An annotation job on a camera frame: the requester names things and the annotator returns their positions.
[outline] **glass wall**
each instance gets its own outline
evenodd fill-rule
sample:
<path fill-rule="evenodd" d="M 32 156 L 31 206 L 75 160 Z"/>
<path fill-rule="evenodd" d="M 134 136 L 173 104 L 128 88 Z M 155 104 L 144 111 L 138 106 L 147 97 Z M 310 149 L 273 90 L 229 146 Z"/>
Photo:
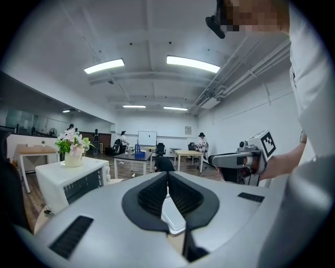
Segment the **glass wall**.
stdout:
<path fill-rule="evenodd" d="M 6 124 L 0 126 L 2 129 L 10 129 L 12 130 L 11 132 L 23 135 L 57 137 L 69 127 L 68 122 L 61 122 L 47 117 L 34 115 L 12 107 L 9 107 L 7 115 L 3 116 L 6 116 Z"/>

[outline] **flower vase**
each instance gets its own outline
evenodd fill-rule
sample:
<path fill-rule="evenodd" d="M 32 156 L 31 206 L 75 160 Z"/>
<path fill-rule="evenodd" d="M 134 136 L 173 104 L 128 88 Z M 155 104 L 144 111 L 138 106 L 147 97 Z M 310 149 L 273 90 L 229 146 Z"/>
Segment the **flower vase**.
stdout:
<path fill-rule="evenodd" d="M 70 153 L 65 153 L 65 166 L 70 166 L 72 168 L 76 168 L 77 166 L 83 165 L 83 155 L 75 156 L 70 155 Z"/>

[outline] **desk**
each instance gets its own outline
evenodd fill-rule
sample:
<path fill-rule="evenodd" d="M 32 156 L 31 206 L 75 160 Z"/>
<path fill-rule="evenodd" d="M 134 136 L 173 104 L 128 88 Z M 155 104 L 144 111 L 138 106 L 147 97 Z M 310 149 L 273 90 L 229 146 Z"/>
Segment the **desk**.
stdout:
<path fill-rule="evenodd" d="M 59 154 L 56 149 L 50 147 L 50 146 L 42 146 L 42 145 L 34 145 L 33 147 L 28 147 L 25 144 L 18 144 L 16 147 L 16 150 L 20 156 L 20 168 L 22 170 L 23 179 L 25 181 L 25 186 L 27 189 L 27 192 L 30 193 L 30 188 L 27 182 L 26 177 L 26 171 L 25 166 L 23 164 L 23 157 L 31 157 L 31 156 L 37 156 L 37 155 L 50 155 L 50 154 L 56 154 L 57 162 L 59 162 Z"/>
<path fill-rule="evenodd" d="M 173 152 L 173 155 L 174 155 L 174 165 L 176 165 L 176 154 L 174 151 L 177 151 L 177 150 L 181 150 L 182 148 L 169 148 L 172 152 Z"/>
<path fill-rule="evenodd" d="M 115 172 L 115 178 L 118 178 L 117 176 L 117 161 L 122 160 L 125 162 L 130 162 L 131 164 L 133 163 L 141 163 L 143 164 L 143 175 L 147 174 L 147 161 L 150 159 L 150 171 L 152 169 L 152 152 L 146 152 L 144 157 L 136 157 L 134 154 L 128 154 L 126 155 L 125 153 L 116 155 L 114 157 L 114 172 Z"/>
<path fill-rule="evenodd" d="M 201 157 L 200 160 L 200 172 L 203 171 L 203 160 L 204 160 L 204 154 L 197 152 L 197 151 L 188 151 L 188 150 L 176 150 L 174 151 L 175 156 L 178 155 L 178 171 L 180 171 L 180 157 L 181 156 L 188 156 L 188 157 Z"/>
<path fill-rule="evenodd" d="M 151 152 L 151 150 L 156 150 L 156 146 L 154 147 L 145 147 L 145 149 L 149 150 L 149 152 Z"/>

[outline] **ceiling light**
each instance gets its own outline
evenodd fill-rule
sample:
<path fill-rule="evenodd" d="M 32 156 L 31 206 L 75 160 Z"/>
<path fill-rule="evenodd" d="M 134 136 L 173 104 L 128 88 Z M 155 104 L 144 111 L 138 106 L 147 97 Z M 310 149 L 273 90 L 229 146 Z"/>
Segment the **ceiling light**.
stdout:
<path fill-rule="evenodd" d="M 98 64 L 98 65 L 86 68 L 84 71 L 87 74 L 90 74 L 90 73 L 98 72 L 98 71 L 101 71 L 101 70 L 114 68 L 114 67 L 120 67 L 120 66 L 125 66 L 125 63 L 124 63 L 123 59 L 101 63 L 101 64 Z"/>
<path fill-rule="evenodd" d="M 180 111 L 187 111 L 187 109 L 186 109 L 186 108 L 166 107 L 166 106 L 164 106 L 164 109 L 168 109 L 168 110 L 180 110 Z"/>
<path fill-rule="evenodd" d="M 124 108 L 145 108 L 145 105 L 124 105 Z"/>
<path fill-rule="evenodd" d="M 220 70 L 219 66 L 215 66 L 206 62 L 202 61 L 196 61 L 186 58 L 180 58 L 180 57 L 174 57 L 174 56 L 168 56 L 166 59 L 167 64 L 176 64 L 176 65 L 183 65 L 183 66 L 189 66 L 194 67 L 198 69 L 203 69 L 209 72 L 217 73 Z"/>

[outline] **standing fan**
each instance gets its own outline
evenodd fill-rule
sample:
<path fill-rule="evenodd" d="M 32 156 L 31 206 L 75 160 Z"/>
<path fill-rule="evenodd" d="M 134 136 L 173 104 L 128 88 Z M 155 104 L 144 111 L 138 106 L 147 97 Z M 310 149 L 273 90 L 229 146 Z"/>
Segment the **standing fan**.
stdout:
<path fill-rule="evenodd" d="M 49 130 L 49 135 L 50 136 L 53 136 L 53 137 L 57 137 L 57 130 L 55 129 L 55 128 L 51 128 L 50 130 Z"/>

